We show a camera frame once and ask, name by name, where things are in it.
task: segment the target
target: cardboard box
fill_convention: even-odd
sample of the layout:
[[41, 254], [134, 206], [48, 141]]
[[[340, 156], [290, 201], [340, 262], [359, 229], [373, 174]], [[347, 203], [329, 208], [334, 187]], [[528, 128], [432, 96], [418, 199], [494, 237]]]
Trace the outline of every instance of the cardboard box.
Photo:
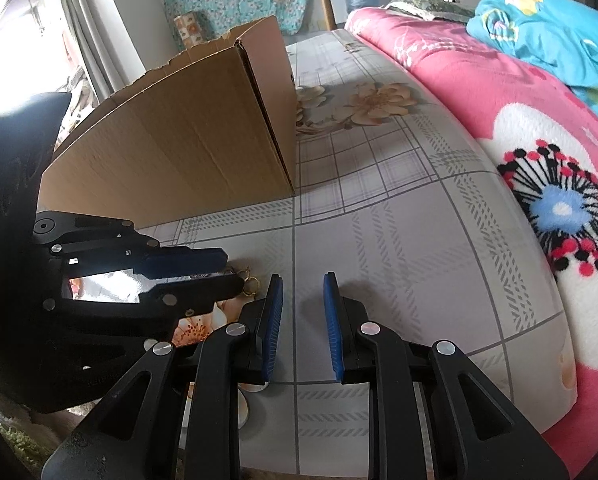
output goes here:
[[141, 228], [288, 198], [296, 99], [276, 18], [235, 27], [95, 108], [57, 148], [39, 201]]

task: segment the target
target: pillow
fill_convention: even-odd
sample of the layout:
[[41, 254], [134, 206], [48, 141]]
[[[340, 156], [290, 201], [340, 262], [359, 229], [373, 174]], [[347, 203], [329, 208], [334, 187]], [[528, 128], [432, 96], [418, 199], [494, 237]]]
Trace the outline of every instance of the pillow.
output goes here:
[[468, 23], [474, 16], [474, 10], [443, 0], [392, 0], [383, 7], [404, 14], [418, 16], [423, 20], [447, 20], [450, 22]]

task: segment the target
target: bed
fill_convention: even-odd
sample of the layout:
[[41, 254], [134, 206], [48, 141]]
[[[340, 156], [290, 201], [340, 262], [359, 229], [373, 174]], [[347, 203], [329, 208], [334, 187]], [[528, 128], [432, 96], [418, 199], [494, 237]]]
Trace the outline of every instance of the bed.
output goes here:
[[[265, 390], [243, 392], [241, 464], [367, 474], [368, 388], [335, 380], [323, 309], [329, 270], [343, 294], [402, 338], [454, 341], [547, 430], [576, 399], [570, 331], [550, 268], [496, 167], [412, 75], [349, 32], [287, 53], [300, 88], [297, 195], [142, 231], [162, 245], [221, 247], [231, 267], [261, 283], [272, 273], [284, 279], [274, 373]], [[72, 293], [117, 301], [144, 286], [120, 271], [83, 278]], [[211, 316], [210, 328], [233, 315], [221, 308], [223, 321]]]
[[[560, 80], [480, 43], [461, 23], [368, 8], [351, 13], [346, 29], [458, 118], [537, 234], [566, 310], [578, 384], [572, 410], [543, 435], [575, 477], [598, 452], [598, 116]], [[569, 227], [577, 234], [555, 234], [564, 219], [579, 224]]]

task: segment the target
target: blue blanket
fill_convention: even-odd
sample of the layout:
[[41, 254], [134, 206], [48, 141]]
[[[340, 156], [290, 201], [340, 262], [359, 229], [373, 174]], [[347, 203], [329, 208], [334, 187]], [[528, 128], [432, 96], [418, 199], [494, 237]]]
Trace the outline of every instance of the blue blanket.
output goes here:
[[598, 11], [573, 0], [482, 0], [468, 34], [561, 79], [598, 115]]

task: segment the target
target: pink floral blanket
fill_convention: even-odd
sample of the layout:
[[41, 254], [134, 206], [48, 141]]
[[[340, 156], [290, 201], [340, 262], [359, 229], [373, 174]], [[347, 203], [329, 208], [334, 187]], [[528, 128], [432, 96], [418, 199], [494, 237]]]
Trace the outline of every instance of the pink floral blanket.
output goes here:
[[532, 225], [568, 316], [578, 384], [576, 404], [544, 437], [576, 476], [598, 451], [598, 117], [561, 81], [458, 23], [361, 9], [346, 29], [445, 104]]

